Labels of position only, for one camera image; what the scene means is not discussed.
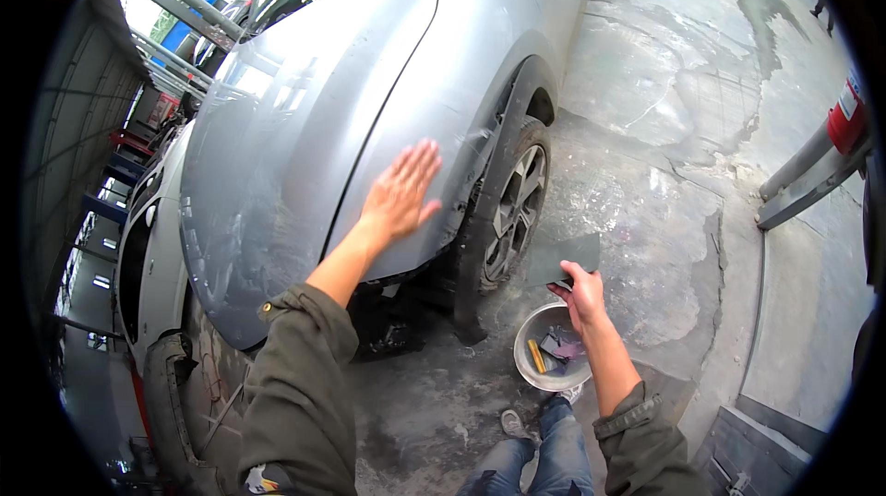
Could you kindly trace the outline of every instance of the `person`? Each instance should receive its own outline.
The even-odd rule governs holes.
[[[437,143],[406,148],[373,183],[360,219],[305,282],[260,308],[268,340],[245,382],[247,410],[238,481],[243,494],[355,494],[353,402],[340,369],[358,339],[345,307],[360,279],[392,242],[437,210],[425,193],[440,169]],[[601,419],[594,433],[606,457],[608,493],[701,493],[687,465],[686,439],[661,415],[620,336],[606,316],[599,273],[564,263],[571,290],[550,287],[569,305],[573,327],[588,348]],[[570,395],[553,398],[541,417],[538,493],[591,494],[590,467]],[[520,470],[533,454],[519,416],[503,413],[515,436],[493,447],[461,493],[517,493]]]
[[[818,18],[819,14],[824,9],[825,9],[825,0],[819,0],[817,3],[815,3],[815,8],[810,10],[809,13],[812,14],[814,16],[814,18]],[[834,38],[834,36],[831,35],[831,31],[833,31],[833,30],[834,30],[834,14],[831,12],[828,12],[827,13],[827,36]]]

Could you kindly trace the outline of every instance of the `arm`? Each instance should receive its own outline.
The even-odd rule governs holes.
[[[571,277],[571,291],[556,284],[548,284],[548,290],[566,302],[572,327],[587,349],[600,407],[593,434],[606,460],[606,493],[708,493],[689,467],[686,438],[662,417],[661,397],[646,393],[606,314],[600,273],[587,273],[570,261],[560,267]]]
[[[262,306],[271,326],[245,381],[243,493],[355,493],[353,403],[340,365],[358,339],[344,307],[372,260],[439,209],[422,206],[439,167],[436,143],[405,149],[341,244],[305,283]]]

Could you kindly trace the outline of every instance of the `olive green jacket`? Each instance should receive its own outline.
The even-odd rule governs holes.
[[[340,366],[357,350],[348,312],[305,284],[265,304],[268,341],[246,379],[238,467],[243,494],[356,494],[353,402]],[[703,494],[686,439],[639,383],[615,413],[593,423],[607,494]]]

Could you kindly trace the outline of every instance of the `hand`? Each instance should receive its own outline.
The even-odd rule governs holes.
[[[579,264],[572,261],[561,261],[560,267],[571,277],[567,284],[572,287],[572,290],[568,291],[551,282],[548,283],[548,291],[557,294],[569,306],[572,328],[584,340],[588,330],[598,324],[601,318],[606,317],[603,278],[599,271],[588,273]]]
[[[384,245],[413,233],[442,207],[439,200],[422,206],[428,185],[443,164],[437,148],[429,140],[405,148],[372,183],[360,223],[370,225]]]

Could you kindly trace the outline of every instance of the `shoe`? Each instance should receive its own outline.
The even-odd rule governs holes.
[[[584,388],[585,386],[583,384],[580,384],[579,386],[570,388],[568,391],[558,392],[557,395],[560,398],[566,398],[566,400],[569,401],[569,405],[571,406],[575,403],[576,400],[579,399]]]
[[[529,437],[526,434],[526,427],[523,426],[523,420],[513,409],[506,409],[502,412],[502,430],[504,434],[514,438]]]

